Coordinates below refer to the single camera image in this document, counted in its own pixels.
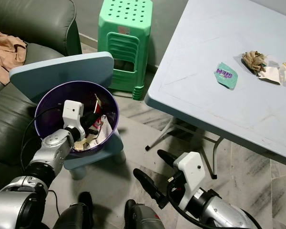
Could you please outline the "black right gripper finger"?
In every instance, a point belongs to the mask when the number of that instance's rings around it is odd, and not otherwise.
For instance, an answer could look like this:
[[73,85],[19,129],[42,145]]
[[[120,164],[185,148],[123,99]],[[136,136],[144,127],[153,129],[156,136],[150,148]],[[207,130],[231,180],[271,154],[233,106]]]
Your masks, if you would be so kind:
[[163,193],[160,192],[158,187],[155,185],[154,181],[145,174],[142,170],[135,168],[133,170],[135,178],[142,185],[143,189],[154,199],[159,208],[164,208],[168,203],[168,198]]
[[178,159],[178,156],[173,155],[165,150],[157,150],[157,154],[168,166],[173,168],[173,170],[175,171],[178,170],[177,166],[175,165],[175,162]]

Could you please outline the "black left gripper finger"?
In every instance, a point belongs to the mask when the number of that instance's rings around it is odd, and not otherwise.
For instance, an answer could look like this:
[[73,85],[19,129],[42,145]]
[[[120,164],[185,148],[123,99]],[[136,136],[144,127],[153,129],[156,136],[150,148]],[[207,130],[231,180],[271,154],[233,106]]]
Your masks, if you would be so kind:
[[88,128],[101,128],[103,126],[103,112],[91,111],[88,113]]

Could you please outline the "dark red snack wrapper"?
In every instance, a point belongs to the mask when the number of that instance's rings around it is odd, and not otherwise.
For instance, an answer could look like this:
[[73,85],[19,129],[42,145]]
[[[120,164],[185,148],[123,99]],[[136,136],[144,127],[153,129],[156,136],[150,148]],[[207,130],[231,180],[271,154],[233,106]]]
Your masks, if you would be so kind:
[[102,115],[103,114],[103,103],[97,94],[94,94],[94,96],[95,96],[95,105],[94,105],[93,113]]

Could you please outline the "purple plastic rubbish bin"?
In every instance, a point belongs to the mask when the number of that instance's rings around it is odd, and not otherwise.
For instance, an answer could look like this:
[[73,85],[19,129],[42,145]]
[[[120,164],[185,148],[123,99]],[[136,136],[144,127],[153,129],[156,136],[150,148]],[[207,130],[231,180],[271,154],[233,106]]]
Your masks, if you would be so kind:
[[98,83],[73,81],[62,83],[49,90],[38,103],[38,107],[36,107],[35,116],[37,118],[34,122],[36,133],[40,139],[44,139],[64,126],[62,112],[57,109],[57,107],[64,107],[64,101],[72,100],[82,103],[84,113],[86,114],[93,111],[96,98],[99,98],[101,113],[107,116],[108,123],[112,128],[110,137],[89,150],[71,150],[70,155],[84,157],[97,153],[103,147],[107,146],[108,141],[118,132],[117,125],[119,122],[119,107],[114,96]]

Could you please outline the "brown crumpled trash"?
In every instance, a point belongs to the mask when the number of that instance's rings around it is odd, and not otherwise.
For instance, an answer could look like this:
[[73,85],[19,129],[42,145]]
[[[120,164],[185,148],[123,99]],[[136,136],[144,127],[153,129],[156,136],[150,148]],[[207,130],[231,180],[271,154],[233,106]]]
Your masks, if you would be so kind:
[[266,71],[266,55],[257,52],[245,52],[242,57],[241,61],[245,65],[245,67],[252,72],[252,74],[259,74],[260,72]]

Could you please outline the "red and white packet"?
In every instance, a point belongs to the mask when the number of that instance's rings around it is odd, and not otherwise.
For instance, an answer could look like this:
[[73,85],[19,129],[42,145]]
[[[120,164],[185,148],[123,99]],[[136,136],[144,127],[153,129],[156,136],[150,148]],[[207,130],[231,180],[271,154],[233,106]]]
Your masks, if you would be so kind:
[[111,132],[112,132],[112,127],[110,125],[110,122],[108,121],[107,116],[102,115],[99,120],[99,133],[97,134],[94,143],[96,145],[101,144],[106,139],[108,139],[108,137],[110,137]]

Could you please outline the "beige paper scrap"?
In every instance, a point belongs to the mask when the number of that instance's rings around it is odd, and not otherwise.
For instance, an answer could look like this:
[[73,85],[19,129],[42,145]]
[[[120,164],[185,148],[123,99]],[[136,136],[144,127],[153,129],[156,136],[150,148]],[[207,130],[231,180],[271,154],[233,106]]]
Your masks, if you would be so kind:
[[91,148],[96,147],[99,144],[97,138],[97,135],[89,135],[85,139],[75,142],[73,149],[75,151],[90,150]]

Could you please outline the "robot right leg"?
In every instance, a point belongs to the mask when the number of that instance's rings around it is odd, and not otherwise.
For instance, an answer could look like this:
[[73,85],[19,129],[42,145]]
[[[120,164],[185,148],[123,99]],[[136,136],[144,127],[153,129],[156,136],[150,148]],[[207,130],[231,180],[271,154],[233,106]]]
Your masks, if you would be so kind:
[[128,200],[125,204],[124,229],[165,229],[160,217],[143,203]]

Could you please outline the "robot leg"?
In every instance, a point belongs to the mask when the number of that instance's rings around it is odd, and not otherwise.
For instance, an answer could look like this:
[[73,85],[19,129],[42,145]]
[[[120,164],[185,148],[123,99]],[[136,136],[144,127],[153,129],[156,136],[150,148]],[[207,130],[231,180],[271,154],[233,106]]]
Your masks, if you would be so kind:
[[165,229],[160,217],[143,203],[128,200],[125,204],[124,229]]
[[65,228],[92,229],[94,226],[93,207],[90,192],[81,192],[78,196],[78,202],[71,204],[63,213],[63,216],[65,216]]

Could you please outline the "light blue plastic chair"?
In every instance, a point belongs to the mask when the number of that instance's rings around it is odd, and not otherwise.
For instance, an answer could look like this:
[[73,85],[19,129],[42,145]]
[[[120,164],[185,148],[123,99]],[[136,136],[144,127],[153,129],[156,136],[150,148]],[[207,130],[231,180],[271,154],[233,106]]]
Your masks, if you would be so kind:
[[[54,87],[73,81],[88,81],[104,86],[107,90],[112,81],[114,59],[109,52],[95,52],[56,58],[14,68],[10,82],[32,102],[39,103]],[[63,168],[75,180],[86,175],[85,166],[106,159],[123,156],[123,143],[119,132],[112,136],[108,145],[91,156],[64,157]]]

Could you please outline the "grey-green leather sofa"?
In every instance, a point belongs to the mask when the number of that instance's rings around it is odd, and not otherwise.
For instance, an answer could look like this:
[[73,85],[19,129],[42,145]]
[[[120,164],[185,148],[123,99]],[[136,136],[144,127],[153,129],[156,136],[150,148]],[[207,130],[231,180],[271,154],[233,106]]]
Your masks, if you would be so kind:
[[[27,44],[24,64],[82,53],[73,0],[0,0],[0,32]],[[0,83],[0,189],[22,175],[20,161],[40,147],[31,124],[36,106]]]

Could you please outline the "robot left leg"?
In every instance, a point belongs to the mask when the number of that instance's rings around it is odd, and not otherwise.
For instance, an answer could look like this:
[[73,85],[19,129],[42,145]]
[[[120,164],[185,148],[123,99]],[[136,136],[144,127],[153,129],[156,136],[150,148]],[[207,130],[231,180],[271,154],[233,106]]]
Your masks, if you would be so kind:
[[81,192],[78,196],[78,202],[71,204],[63,213],[63,216],[65,216],[65,228],[92,229],[94,226],[93,207],[90,192]]

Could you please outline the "green printed sachet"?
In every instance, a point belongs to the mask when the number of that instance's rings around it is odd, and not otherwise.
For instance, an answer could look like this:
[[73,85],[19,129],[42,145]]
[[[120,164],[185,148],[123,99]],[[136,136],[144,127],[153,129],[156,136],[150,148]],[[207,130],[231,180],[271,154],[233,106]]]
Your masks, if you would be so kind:
[[225,63],[219,63],[215,72],[217,82],[229,90],[233,90],[237,84],[237,73]]

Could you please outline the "green plastic stool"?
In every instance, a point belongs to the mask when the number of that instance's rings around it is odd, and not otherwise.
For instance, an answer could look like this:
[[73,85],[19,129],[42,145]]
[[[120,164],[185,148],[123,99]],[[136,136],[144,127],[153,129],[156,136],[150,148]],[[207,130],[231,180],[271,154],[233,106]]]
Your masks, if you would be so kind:
[[133,64],[130,71],[114,69],[110,88],[131,92],[137,101],[144,97],[152,17],[151,0],[104,0],[99,14],[97,50]]

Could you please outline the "orange crumpled cloth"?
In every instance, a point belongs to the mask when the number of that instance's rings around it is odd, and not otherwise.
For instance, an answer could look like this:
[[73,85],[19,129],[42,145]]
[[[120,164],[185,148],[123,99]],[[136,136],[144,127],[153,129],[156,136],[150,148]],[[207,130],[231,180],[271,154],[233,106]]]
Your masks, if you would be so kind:
[[27,56],[27,44],[19,37],[0,32],[0,83],[10,83],[10,70],[21,67]]

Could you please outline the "grey-blue folding table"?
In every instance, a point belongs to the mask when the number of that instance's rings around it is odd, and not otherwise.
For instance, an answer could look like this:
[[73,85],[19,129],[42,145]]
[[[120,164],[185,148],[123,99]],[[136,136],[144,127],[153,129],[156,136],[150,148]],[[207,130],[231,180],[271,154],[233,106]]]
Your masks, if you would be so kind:
[[[250,0],[189,0],[145,103],[286,166],[286,86],[251,74],[240,61],[249,51],[286,61],[286,15]],[[222,62],[237,73],[233,90],[215,78]]]

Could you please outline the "white crumpled paper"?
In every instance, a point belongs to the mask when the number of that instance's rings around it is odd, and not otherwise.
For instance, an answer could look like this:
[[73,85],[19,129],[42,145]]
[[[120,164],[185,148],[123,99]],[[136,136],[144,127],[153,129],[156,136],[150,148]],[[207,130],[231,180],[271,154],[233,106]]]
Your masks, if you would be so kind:
[[258,74],[258,79],[268,83],[274,83],[276,85],[281,85],[280,82],[280,72],[279,63],[271,55],[267,55],[265,58],[265,71],[261,71]]

